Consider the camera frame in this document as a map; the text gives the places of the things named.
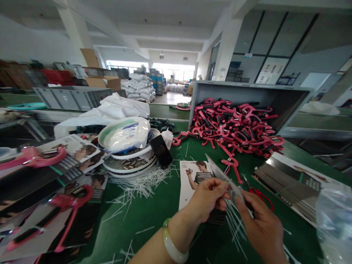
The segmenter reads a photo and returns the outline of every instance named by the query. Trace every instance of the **green workbench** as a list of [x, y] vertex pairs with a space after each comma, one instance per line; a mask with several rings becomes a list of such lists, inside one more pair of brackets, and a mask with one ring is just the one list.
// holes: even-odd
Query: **green workbench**
[[[0, 107], [7, 107], [8, 105], [17, 105], [21, 103], [37, 103], [41, 102], [40, 98], [34, 93], [28, 95], [19, 95], [12, 93], [0, 93]], [[150, 116], [155, 118], [168, 118], [176, 120], [189, 120], [190, 111], [181, 111], [170, 108], [167, 104], [149, 104]], [[290, 128], [303, 129], [326, 129], [326, 130], [340, 130], [350, 132], [352, 131], [351, 118], [348, 117], [352, 112], [348, 109], [340, 109], [339, 116], [331, 115], [313, 115], [298, 113], [288, 124]]]
[[[187, 123], [175, 122], [177, 130], [187, 130]], [[227, 158], [226, 154], [217, 147], [215, 150], [211, 145], [201, 145], [201, 140], [189, 138], [179, 147], [171, 148], [171, 155], [174, 159], [206, 160], [207, 153], [214, 161], [219, 158]], [[352, 180], [345, 177], [344, 174], [327, 166], [317, 158], [312, 157], [302, 149], [285, 143], [284, 154], [303, 165], [321, 172], [331, 178], [341, 181], [349, 186]], [[298, 214], [281, 202], [276, 196], [267, 191], [260, 183], [251, 177], [256, 166], [260, 166], [265, 160], [248, 154], [236, 154], [239, 162], [239, 172], [246, 175], [250, 183], [263, 192], [273, 203], [274, 213], [280, 218], [283, 227], [289, 230], [292, 235], [284, 233], [284, 244], [290, 253], [301, 263], [319, 264], [318, 258], [322, 258], [322, 252], [316, 237], [316, 230], [303, 220]], [[179, 162], [173, 163], [179, 168]], [[123, 213], [116, 217], [101, 223], [101, 221], [110, 217], [119, 207], [120, 204], [102, 203], [98, 219], [94, 227], [92, 238], [88, 245], [83, 246], [75, 263], [92, 263], [99, 264], [111, 261], [113, 254], [116, 253], [115, 259], [124, 258], [119, 251], [128, 250], [131, 240], [132, 248], [136, 253], [148, 239], [162, 226], [164, 220], [173, 216], [179, 207], [180, 198], [180, 178], [176, 171], [172, 171], [172, 177], [161, 183], [155, 190], [152, 198], [135, 198], [129, 208], [125, 221], [122, 221], [128, 206], [125, 206]], [[236, 183], [236, 176], [233, 171], [229, 177]], [[248, 186], [243, 184], [242, 187], [247, 190]], [[115, 184], [109, 183], [104, 194], [104, 201], [113, 200], [123, 194], [123, 191]], [[136, 232], [155, 226], [155, 228], [144, 233], [135, 235]], [[231, 242], [232, 236], [228, 224], [221, 227], [210, 225], [201, 225], [196, 236], [199, 238], [190, 250], [188, 263], [261, 263], [259, 256], [250, 246], [248, 241], [240, 239], [241, 246], [247, 255], [248, 261], [243, 253], [239, 253], [234, 243]]]

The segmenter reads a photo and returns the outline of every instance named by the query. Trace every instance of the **factory floor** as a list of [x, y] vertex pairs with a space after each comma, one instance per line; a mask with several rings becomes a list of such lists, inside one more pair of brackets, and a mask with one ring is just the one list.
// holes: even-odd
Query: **factory floor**
[[176, 105], [177, 103], [188, 103], [190, 101], [190, 96], [183, 96], [182, 93], [178, 92], [167, 92], [163, 95], [156, 95], [153, 103]]

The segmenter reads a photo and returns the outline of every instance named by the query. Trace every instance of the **woman's right hand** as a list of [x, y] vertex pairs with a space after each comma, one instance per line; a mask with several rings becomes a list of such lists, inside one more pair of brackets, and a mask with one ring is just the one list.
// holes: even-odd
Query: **woman's right hand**
[[283, 228], [279, 218], [255, 194], [242, 191], [246, 203], [254, 209], [254, 219], [242, 199], [236, 197], [236, 206], [246, 228], [252, 247], [266, 264], [288, 263], [283, 250]]

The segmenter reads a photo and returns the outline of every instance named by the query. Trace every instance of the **sign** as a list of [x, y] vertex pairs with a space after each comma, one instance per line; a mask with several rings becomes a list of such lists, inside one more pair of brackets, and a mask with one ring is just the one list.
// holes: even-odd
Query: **sign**
[[267, 58], [256, 83], [276, 84], [289, 59]]

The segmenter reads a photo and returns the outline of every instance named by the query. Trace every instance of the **mobile phone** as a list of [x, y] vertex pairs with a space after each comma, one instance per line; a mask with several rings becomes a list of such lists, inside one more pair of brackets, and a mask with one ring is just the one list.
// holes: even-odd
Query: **mobile phone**
[[157, 157], [161, 167], [166, 169], [172, 163], [172, 157], [162, 135], [152, 139], [150, 141], [150, 146], [154, 151], [154, 154]]

